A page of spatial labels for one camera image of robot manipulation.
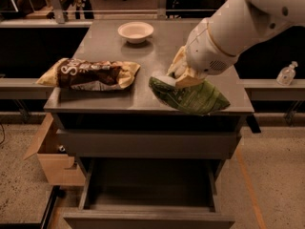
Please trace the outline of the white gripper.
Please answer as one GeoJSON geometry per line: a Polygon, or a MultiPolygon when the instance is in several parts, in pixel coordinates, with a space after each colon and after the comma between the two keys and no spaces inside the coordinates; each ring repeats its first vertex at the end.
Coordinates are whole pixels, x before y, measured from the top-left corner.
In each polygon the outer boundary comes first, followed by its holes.
{"type": "Polygon", "coordinates": [[[176,53],[167,75],[175,78],[176,88],[191,87],[201,84],[207,75],[225,72],[237,59],[237,55],[220,49],[210,34],[209,20],[204,18],[176,53]]]}

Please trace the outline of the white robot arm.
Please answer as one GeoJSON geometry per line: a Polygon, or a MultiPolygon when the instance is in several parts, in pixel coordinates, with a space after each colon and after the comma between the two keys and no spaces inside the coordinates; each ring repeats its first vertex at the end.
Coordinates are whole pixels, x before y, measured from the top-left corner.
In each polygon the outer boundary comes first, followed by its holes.
{"type": "Polygon", "coordinates": [[[305,21],[305,0],[227,0],[190,32],[165,82],[197,85],[234,65],[250,47],[305,21]]]}

